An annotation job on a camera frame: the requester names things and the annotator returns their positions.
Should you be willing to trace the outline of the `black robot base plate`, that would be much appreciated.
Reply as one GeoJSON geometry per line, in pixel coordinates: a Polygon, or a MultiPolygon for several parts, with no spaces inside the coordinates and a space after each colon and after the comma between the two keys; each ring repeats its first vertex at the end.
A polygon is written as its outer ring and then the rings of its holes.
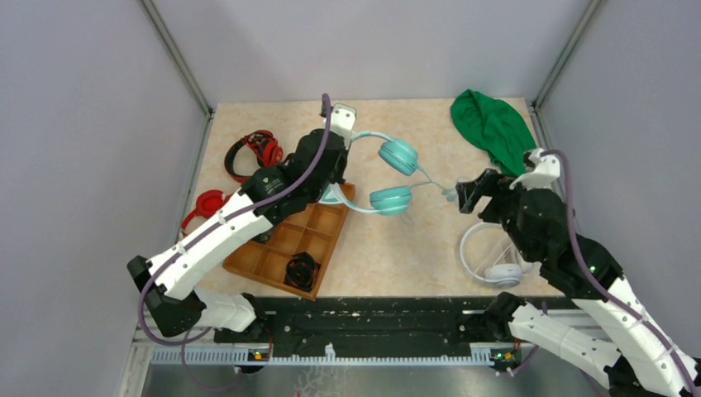
{"type": "Polygon", "coordinates": [[[472,345],[514,337],[506,318],[488,313],[491,297],[260,298],[263,317],[250,331],[217,331],[214,341],[271,347],[275,358],[470,356],[472,345]]]}

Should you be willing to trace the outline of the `teal cat-ear headphones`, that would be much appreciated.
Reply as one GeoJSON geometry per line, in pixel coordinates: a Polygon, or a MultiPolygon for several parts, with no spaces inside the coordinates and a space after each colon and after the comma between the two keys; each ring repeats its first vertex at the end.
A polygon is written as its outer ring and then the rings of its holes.
{"type": "Polygon", "coordinates": [[[409,213],[411,205],[417,202],[418,193],[432,187],[448,203],[457,200],[456,190],[432,178],[419,160],[418,150],[397,137],[376,131],[353,131],[350,143],[364,143],[373,140],[377,147],[360,166],[353,171],[353,181],[364,185],[361,198],[351,198],[343,190],[341,183],[334,182],[324,190],[321,204],[342,205],[351,211],[367,215],[396,217],[412,227],[416,221],[409,213]]]}

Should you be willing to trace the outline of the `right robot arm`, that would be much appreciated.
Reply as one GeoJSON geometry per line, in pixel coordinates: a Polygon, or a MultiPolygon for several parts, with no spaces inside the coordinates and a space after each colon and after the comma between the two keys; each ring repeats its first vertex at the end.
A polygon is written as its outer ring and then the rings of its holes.
{"type": "Polygon", "coordinates": [[[499,294],[483,324],[496,341],[536,344],[578,367],[612,396],[697,396],[700,361],[676,346],[646,311],[622,267],[600,243],[577,233],[570,197],[528,189],[487,169],[455,186],[458,207],[472,213],[481,198],[484,225],[500,226],[521,256],[606,333],[600,340],[559,323],[525,299],[499,294]]]}

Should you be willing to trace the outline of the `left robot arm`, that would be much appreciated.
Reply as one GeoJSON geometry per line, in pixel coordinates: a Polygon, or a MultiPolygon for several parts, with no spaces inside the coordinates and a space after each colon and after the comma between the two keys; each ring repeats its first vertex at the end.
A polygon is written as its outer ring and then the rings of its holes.
{"type": "Polygon", "coordinates": [[[134,257],[127,269],[141,292],[139,323],[148,338],[175,346],[178,335],[207,327],[228,329],[246,342],[260,339],[265,320],[250,294],[222,294],[197,284],[239,247],[340,183],[352,134],[339,127],[310,132],[283,161],[256,170],[183,240],[149,259],[134,257]]]}

